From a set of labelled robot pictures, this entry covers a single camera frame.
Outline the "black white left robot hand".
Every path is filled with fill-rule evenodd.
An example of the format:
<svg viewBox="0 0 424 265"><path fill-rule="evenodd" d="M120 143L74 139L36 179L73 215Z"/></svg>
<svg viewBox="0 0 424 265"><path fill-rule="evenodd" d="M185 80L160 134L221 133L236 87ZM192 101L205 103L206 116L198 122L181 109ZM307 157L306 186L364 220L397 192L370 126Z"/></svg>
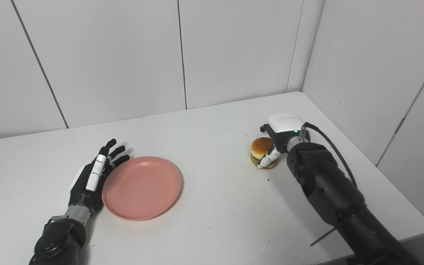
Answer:
<svg viewBox="0 0 424 265"><path fill-rule="evenodd" d="M108 176L114 169L130 160L130 155L124 154L126 151L125 145L116 147L113 151L110 151L113 146L117 144L115 138L111 139L103 146L95 158L79 173L76 182L70 191L70 199L68 205L83 204L90 209L92 213L98 212L103 208L104 203L102 201L102 191L104 184L108 179ZM97 163L99 155L105 157L104 167L99 170L99 176L97 178L96 188L90 190L87 188L89 178L92 173L93 166Z"/></svg>

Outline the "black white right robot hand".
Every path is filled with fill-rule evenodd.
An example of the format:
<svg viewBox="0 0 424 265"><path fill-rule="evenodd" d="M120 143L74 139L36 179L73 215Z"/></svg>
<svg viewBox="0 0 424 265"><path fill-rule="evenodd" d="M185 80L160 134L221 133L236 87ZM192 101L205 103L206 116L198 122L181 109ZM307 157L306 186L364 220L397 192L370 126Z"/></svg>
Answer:
<svg viewBox="0 0 424 265"><path fill-rule="evenodd" d="M269 122L260 127L272 140L272 146L258 161L258 168L267 168L278 160L281 154L288 153L293 146L301 142L310 142L310 133L303 126L304 122L295 114L273 114Z"/></svg>

